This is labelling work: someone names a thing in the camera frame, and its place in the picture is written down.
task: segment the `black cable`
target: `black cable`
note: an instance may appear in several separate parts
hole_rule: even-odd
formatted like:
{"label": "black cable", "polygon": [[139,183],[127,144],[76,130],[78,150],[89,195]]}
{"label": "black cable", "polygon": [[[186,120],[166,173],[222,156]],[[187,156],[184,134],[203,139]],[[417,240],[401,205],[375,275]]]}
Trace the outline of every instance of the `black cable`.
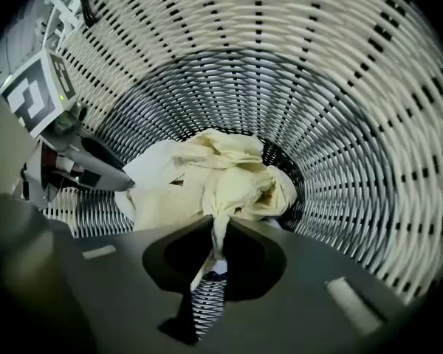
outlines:
{"label": "black cable", "polygon": [[92,12],[90,0],[80,0],[80,5],[82,7],[83,21],[86,23],[87,27],[91,27],[97,22],[97,17]]}

